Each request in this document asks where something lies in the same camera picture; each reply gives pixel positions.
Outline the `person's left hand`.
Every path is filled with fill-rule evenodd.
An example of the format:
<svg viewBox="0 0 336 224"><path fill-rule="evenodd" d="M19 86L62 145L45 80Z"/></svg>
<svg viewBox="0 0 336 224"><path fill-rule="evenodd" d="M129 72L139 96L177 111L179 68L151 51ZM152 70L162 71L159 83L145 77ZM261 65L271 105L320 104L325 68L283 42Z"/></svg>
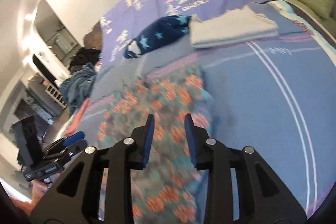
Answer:
<svg viewBox="0 0 336 224"><path fill-rule="evenodd" d="M49 190L50 186L39 180L33 180L32 182L32 202L38 202Z"/></svg>

